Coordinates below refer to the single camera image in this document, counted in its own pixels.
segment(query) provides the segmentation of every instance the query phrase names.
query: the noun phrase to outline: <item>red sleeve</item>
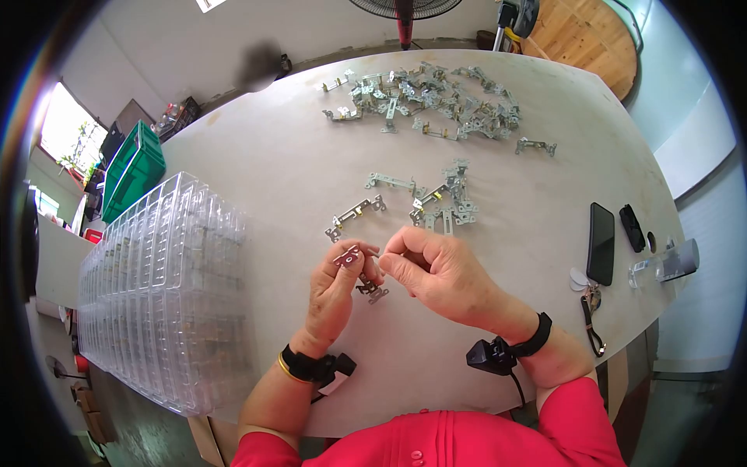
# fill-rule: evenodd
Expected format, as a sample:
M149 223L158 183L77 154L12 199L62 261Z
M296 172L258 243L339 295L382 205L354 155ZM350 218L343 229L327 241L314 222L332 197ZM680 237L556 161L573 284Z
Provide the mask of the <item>red sleeve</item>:
M582 377L560 385L542 406L539 432L576 466L624 466L599 387Z
M231 467L299 467L301 458L284 439L261 431L241 437Z

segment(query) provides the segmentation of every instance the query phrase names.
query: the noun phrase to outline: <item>green plastic crate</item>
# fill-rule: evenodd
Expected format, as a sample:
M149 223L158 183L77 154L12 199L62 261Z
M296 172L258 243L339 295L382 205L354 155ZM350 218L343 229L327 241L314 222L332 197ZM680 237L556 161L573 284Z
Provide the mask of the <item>green plastic crate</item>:
M101 219L112 223L158 184L166 172L158 136L142 120L132 129L106 170Z

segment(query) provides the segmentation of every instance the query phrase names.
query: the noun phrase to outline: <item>gray table surface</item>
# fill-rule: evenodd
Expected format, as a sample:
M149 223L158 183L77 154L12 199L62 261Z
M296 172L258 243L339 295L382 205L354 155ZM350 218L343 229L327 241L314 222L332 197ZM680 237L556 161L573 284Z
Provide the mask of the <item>gray table surface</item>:
M346 105L350 85L316 91L352 69L357 76L414 69L428 61L454 69L479 66L518 100L520 129L509 140L471 136L451 141L413 130L412 117L397 114L396 134L382 134L383 116L332 123L321 113ZM475 96L479 85L458 78ZM455 131L454 122L428 110L419 117ZM554 158L516 140L557 143ZM654 156L633 121L596 75L521 55L468 50L395 52L310 69L247 94L200 118L163 146L167 176L185 170L207 182L249 215L247 315L252 322L255 378L273 363L303 325L309 273L331 245L324 230L332 216L364 198L382 194L388 209L346 224L346 235L384 247L410 224L412 198L385 185L364 189L371 172L411 176L431 188L441 169L469 158L471 199L477 222L455 226L493 280L547 312L554 323L587 343L578 292L568 286L571 267L586 269L589 204L610 211L631 204L644 230L658 243L684 235L672 196ZM441 228L439 221L436 231ZM607 343L602 362L648 327L682 284L633 290L627 269L650 253L634 253L616 222L614 280L603 287L594 327ZM344 436L422 408L501 412L519 405L513 381L469 368L465 354L488 333L432 313L405 289L387 281L390 293L375 305L354 293L353 315L331 353L345 352L355 374L331 397L312 407L310 436ZM516 371L527 399L534 389ZM236 421L238 404L215 416Z

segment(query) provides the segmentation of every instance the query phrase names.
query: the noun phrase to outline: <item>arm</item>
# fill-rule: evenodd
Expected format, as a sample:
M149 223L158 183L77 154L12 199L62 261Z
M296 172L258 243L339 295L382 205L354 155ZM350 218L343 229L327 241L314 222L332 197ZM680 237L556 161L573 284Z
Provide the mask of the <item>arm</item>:
M501 336L509 345L529 340L539 327L536 312L490 279L466 244L415 227L403 227L386 245L379 266L441 316ZM537 386L537 410L560 384L589 376L586 348L555 324L547 343L520 359Z
M358 244L362 254L349 267L334 266L332 260ZM326 258L311 273L311 295L306 325L296 332L289 345L295 353L321 358L347 325L353 307L350 292L361 272L377 285L384 280L368 250L378 247L348 239L334 244ZM271 433L298 449L298 439L309 418L314 385L285 373L276 359L244 402L238 416L238 438L251 432Z

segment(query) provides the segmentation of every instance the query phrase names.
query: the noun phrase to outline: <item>smartphone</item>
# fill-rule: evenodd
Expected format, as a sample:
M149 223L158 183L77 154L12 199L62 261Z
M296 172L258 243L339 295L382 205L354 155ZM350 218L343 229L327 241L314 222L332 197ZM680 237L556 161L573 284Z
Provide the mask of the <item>smartphone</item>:
M596 202L591 210L586 277L610 285L615 261L615 215Z

